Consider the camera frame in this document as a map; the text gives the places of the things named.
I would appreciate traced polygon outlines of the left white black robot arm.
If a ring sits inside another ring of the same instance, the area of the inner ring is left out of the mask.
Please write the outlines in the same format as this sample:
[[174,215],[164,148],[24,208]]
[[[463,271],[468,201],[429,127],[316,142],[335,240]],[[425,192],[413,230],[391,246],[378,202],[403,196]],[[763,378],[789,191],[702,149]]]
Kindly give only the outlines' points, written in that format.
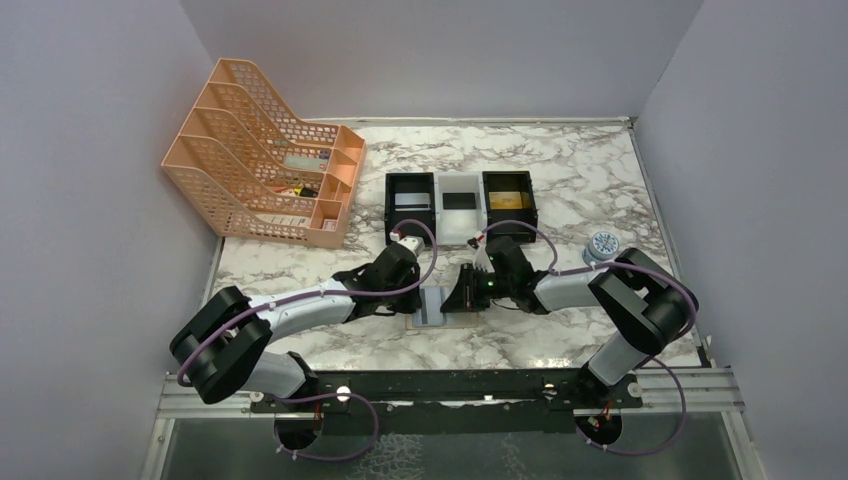
[[289,293],[250,297],[236,286],[219,290],[171,340],[179,385],[194,388],[206,404],[255,391],[276,396],[290,410],[306,408],[314,397],[313,372],[300,355],[274,354],[268,346],[321,326],[413,313],[420,306],[423,248],[421,238],[403,238],[372,262]]

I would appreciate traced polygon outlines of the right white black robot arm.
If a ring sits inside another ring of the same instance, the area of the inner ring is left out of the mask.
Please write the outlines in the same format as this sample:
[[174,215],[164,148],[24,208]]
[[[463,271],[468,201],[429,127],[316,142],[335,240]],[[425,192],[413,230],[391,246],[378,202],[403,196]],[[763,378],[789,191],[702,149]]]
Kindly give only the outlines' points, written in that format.
[[479,254],[488,266],[462,265],[441,312],[481,312],[499,299],[532,315],[586,307],[605,311],[617,331],[580,368],[572,387],[592,407],[612,399],[630,371],[685,335],[698,313],[694,294],[637,248],[603,264],[558,273],[535,269],[509,237],[496,238]]

